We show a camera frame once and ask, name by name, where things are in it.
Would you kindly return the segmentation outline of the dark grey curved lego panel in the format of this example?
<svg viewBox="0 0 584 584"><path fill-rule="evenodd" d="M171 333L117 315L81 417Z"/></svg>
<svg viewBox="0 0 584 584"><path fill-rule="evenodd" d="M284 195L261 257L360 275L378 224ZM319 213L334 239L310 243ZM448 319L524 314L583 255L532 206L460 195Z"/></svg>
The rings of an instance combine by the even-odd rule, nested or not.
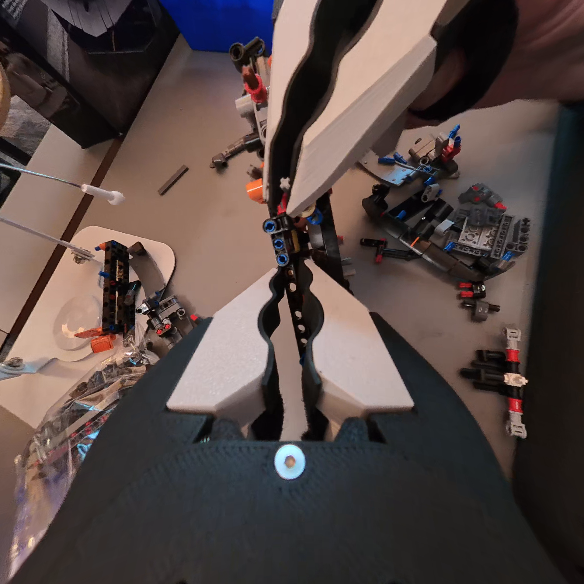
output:
<svg viewBox="0 0 584 584"><path fill-rule="evenodd" d="M158 265L140 241L127 250L129 265L141 281L145 297L160 301L165 293L166 283Z"/></svg>
<svg viewBox="0 0 584 584"><path fill-rule="evenodd" d="M440 172L432 164L414 162L397 152L393 156L378 157L373 151L368 151L357 164L379 182L396 187L408 185L420 178L426 183L432 183Z"/></svg>

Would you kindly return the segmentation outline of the person's right hand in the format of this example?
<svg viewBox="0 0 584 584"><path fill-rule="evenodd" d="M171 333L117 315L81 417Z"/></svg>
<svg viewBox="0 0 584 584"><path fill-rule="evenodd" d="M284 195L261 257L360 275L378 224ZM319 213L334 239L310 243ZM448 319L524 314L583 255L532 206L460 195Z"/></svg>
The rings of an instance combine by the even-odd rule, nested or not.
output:
<svg viewBox="0 0 584 584"><path fill-rule="evenodd" d="M513 44L498 76L480 98L447 98L471 71L470 54L453 46L406 114L406 129L437 126L458 113L516 100L583 102L583 1L516 1Z"/></svg>

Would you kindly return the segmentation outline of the grey three-hole lego beam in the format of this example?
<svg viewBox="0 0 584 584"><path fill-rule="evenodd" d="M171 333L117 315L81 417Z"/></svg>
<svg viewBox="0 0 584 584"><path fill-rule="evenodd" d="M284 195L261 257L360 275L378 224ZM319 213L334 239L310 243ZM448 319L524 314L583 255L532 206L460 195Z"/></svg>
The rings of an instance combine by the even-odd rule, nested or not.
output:
<svg viewBox="0 0 584 584"><path fill-rule="evenodd" d="M517 220L506 243L506 252L522 255L529 248L531 220L524 217Z"/></svg>

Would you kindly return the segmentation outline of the clear round lens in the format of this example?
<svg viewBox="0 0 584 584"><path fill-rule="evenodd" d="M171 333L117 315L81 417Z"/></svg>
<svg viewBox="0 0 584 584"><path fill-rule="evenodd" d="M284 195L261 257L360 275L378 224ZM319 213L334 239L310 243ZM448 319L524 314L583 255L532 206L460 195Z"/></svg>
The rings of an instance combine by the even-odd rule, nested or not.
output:
<svg viewBox="0 0 584 584"><path fill-rule="evenodd" d="M57 314L53 325L56 346L64 351L88 347L91 338L76 336L90 329L101 328L102 304L95 296L80 295L69 299Z"/></svg>

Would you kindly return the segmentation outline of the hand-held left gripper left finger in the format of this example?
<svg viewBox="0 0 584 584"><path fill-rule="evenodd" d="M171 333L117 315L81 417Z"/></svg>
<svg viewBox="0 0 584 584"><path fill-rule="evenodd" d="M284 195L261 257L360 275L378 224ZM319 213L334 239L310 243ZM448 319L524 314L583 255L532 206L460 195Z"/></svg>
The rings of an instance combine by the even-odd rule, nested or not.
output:
<svg viewBox="0 0 584 584"><path fill-rule="evenodd" d="M280 437L280 389L271 337L280 325L280 270L272 268L211 318L166 405Z"/></svg>

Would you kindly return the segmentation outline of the silver metal bar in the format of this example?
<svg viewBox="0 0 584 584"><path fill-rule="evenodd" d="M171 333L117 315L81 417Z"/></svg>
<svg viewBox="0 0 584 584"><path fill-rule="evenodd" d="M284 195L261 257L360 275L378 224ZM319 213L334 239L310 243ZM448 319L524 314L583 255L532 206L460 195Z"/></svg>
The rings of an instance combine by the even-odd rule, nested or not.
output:
<svg viewBox="0 0 584 584"><path fill-rule="evenodd" d="M47 365L52 358L40 358L34 361L25 361L20 357L11 357L1 361L1 381L10 380L19 376L34 375Z"/></svg>
<svg viewBox="0 0 584 584"><path fill-rule="evenodd" d="M40 232L38 230L32 229L30 227L26 227L25 225L21 225L17 222L9 220L5 217L1 217L1 223L5 224L5 225L9 225L10 227L18 229L22 232L33 235L35 237L41 238L41 239L46 240L48 242L51 242L57 246L61 246L63 248L69 249L72 252L72 254L74 255L75 262L78 264L95 259L94 253L92 253L91 251L89 251L85 248L81 248L81 247L78 247L74 244L71 244L68 241L64 241L62 239L52 237L52 236L47 235L47 234Z"/></svg>

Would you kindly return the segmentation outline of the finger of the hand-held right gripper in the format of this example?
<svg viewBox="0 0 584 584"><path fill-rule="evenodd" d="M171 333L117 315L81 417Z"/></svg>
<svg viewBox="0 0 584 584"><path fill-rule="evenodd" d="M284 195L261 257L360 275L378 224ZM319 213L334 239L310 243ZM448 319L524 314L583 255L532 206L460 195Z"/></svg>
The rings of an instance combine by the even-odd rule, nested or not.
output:
<svg viewBox="0 0 584 584"><path fill-rule="evenodd" d="M302 193L327 191L378 141L383 152L396 145L405 110L434 75L432 28L450 21L450 1L347 2L348 48L330 100L303 139Z"/></svg>
<svg viewBox="0 0 584 584"><path fill-rule="evenodd" d="M299 215L326 191L301 192L303 139L330 100L348 48L347 1L283 1L274 24L267 111L264 193L270 211L287 194L286 212Z"/></svg>

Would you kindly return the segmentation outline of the blue plastic bin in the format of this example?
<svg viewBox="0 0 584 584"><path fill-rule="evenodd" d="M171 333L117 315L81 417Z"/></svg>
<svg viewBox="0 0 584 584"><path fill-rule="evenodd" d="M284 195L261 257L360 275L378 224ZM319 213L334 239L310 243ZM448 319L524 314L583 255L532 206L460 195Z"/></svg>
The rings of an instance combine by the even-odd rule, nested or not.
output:
<svg viewBox="0 0 584 584"><path fill-rule="evenodd" d="M273 1L161 1L193 50L227 53L259 37L272 50Z"/></svg>

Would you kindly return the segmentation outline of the long black lego connector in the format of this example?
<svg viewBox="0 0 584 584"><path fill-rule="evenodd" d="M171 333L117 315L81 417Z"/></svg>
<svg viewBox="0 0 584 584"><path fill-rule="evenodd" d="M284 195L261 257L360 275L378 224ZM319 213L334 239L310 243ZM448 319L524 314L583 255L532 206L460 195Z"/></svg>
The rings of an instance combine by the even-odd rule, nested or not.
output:
<svg viewBox="0 0 584 584"><path fill-rule="evenodd" d="M379 265L383 259L398 259L406 262L410 262L419 259L420 256L417 255L412 250L401 250L401 249L391 249L387 247L386 239L373 239L373 238L361 238L360 246L375 249L375 264Z"/></svg>

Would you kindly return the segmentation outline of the clear bag of lego parts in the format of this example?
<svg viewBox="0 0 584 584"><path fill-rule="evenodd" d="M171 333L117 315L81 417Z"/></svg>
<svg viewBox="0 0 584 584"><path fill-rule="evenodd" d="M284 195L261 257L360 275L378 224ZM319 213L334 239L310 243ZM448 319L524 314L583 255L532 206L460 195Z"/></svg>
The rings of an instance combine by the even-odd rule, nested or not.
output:
<svg viewBox="0 0 584 584"><path fill-rule="evenodd" d="M45 535L119 401L158 361L148 348L122 347L48 410L22 454L15 458L16 521L8 579Z"/></svg>

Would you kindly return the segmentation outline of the grey lego block red pins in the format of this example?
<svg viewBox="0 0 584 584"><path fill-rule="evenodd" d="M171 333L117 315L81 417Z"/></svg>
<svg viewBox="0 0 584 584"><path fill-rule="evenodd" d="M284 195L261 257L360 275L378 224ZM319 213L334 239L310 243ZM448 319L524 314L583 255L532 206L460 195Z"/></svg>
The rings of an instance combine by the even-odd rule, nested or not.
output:
<svg viewBox="0 0 584 584"><path fill-rule="evenodd" d="M473 205L484 204L488 208L505 211L507 207L502 197L483 183L476 183L458 196L460 205L470 203Z"/></svg>

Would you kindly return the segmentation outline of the dark grey flat lego tile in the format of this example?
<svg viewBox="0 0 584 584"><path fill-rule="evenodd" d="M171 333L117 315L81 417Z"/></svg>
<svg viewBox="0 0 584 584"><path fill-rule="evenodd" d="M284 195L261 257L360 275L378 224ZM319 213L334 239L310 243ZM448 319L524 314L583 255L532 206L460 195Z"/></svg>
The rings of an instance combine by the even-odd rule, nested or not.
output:
<svg viewBox="0 0 584 584"><path fill-rule="evenodd" d="M183 177L183 175L188 172L188 170L188 166L182 165L158 189L158 194L164 196Z"/></svg>

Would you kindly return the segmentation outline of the long black curved lego assembly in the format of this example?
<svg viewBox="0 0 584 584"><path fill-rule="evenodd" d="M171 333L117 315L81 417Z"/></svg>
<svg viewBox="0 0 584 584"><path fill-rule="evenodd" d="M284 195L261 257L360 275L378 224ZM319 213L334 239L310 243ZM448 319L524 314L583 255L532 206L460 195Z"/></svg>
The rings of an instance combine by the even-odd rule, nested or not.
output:
<svg viewBox="0 0 584 584"><path fill-rule="evenodd" d="M410 197L413 196L415 198L420 198L425 188L426 186L415 192ZM401 250L412 250L420 256L420 259L426 260L446 274L449 274L451 277L457 278L460 281L484 282L511 269L515 265L515 259L521 256L506 252L501 259L495 260L487 257L476 258L464 253L446 252L443 249L449 237L449 230L458 232L461 230L461 228L456 226L454 222L454 214L458 208L469 208L471 211L476 212L478 217L471 220L472 223L476 224L487 223L486 213L488 209L492 209L494 213L507 213L508 215L511 215L507 210L501 211L494 208L488 208L484 204L473 205L466 203L460 205L458 202L458 207L454 208L449 219L439 225L438 233L434 233L427 238L420 236L420 234L412 229L418 223L419 217L413 218L407 222L401 222L388 215L388 212L394 208L390 208L385 200L389 193L390 186L383 183L375 184L371 188L371 195L362 200L362 206L366 214L372 221L381 227L386 234L403 246L403 249ZM513 226L517 220L520 219L515 217Z"/></svg>

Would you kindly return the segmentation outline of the black lego axle assembly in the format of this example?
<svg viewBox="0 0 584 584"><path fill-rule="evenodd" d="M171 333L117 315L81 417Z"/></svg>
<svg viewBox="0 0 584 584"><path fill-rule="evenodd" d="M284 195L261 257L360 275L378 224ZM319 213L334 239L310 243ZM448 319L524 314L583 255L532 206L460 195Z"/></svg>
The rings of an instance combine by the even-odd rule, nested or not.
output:
<svg viewBox="0 0 584 584"><path fill-rule="evenodd" d="M506 339L504 351L478 349L471 366L460 369L458 374L477 390L505 397L506 432L511 437L524 440L527 438L527 428L523 421L523 394L528 380L520 372L522 331L508 326L503 328L502 334Z"/></svg>

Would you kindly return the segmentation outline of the lego car chassis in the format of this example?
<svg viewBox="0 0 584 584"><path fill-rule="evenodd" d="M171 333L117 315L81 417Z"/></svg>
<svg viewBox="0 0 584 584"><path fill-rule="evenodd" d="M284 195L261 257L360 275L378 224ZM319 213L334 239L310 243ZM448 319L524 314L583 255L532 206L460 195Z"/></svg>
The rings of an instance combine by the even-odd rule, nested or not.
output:
<svg viewBox="0 0 584 584"><path fill-rule="evenodd" d="M215 168L223 167L227 165L228 160L244 151L256 153L261 164L252 165L247 171L251 182L246 186L246 191L250 199L265 203L262 173L267 135L271 56L265 42L258 36L245 44L240 42L232 44L229 56L244 83L242 94L235 101L235 107L251 129L216 155L211 165ZM343 238L338 237L335 230L331 194L332 190L329 190L301 215L291 216L287 214L288 187L285 187L276 210L269 212L269 217L262 226L272 240L276 263L285 273L286 296L301 364L304 363L311 333L303 319L304 296L298 288L298 268L301 260L312 259L333 280L347 291L351 291L343 271L343 258L339 250Z"/></svg>

